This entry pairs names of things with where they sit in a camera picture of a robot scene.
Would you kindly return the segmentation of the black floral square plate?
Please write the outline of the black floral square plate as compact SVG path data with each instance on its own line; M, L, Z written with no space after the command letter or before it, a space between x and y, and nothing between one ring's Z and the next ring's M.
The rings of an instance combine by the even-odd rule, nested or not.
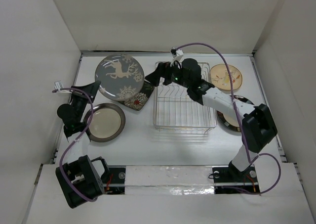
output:
M133 110L140 111L149 100L153 91L154 86L151 83L144 81L142 89L135 96L120 103Z

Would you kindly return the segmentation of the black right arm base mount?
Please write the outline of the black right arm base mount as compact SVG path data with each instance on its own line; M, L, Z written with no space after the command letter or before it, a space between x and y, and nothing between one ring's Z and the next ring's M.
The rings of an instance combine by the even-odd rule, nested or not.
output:
M228 172L228 166L215 166L208 178L214 183L215 194L260 193L254 166L235 178Z

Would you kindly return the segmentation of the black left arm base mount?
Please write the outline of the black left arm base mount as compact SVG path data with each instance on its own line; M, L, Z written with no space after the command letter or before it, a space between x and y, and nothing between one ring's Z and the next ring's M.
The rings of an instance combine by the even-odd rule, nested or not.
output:
M101 176L105 194L121 195L125 194L125 166L109 166L109 172Z

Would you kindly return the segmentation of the grey reindeer round plate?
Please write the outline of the grey reindeer round plate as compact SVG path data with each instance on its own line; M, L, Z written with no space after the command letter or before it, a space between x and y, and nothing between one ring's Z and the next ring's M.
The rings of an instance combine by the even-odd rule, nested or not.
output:
M145 75L140 63L128 54L106 56L95 70L100 93L114 101L125 101L140 92Z

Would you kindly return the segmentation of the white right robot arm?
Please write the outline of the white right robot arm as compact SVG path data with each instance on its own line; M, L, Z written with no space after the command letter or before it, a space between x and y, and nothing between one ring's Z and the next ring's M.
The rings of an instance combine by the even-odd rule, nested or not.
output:
M233 95L221 92L202 78L201 67L194 59L182 62L160 62L145 79L157 87L163 84L178 84L187 90L189 98L203 106L210 107L241 123L242 147L229 163L230 179L239 181L255 161L261 150L277 135L277 128L269 107L258 106L235 99Z

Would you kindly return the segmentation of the beige leaf pattern plate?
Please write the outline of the beige leaf pattern plate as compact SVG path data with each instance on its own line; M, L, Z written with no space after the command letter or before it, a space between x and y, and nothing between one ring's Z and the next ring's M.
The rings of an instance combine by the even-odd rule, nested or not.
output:
M228 65L229 71L232 77L233 90L237 90L241 87L243 78L242 73L238 68L233 65ZM230 76L225 64L217 64L210 70L211 83L214 84L220 90L231 90Z

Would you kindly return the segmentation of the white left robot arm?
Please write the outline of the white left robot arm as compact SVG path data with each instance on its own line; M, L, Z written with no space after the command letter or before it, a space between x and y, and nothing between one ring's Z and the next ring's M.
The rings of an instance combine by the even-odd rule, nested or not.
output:
M100 81L95 81L86 86L61 88L60 83L56 83L52 91L67 91L71 94L70 102L57 109L57 116L64 124L64 135L71 139L71 143L61 155L55 174L67 204L72 209L86 202L95 202L105 194L104 182L112 178L104 158L91 160L88 155L76 158L70 154L75 145L83 152L90 144L88 129L93 118L93 102L100 85Z

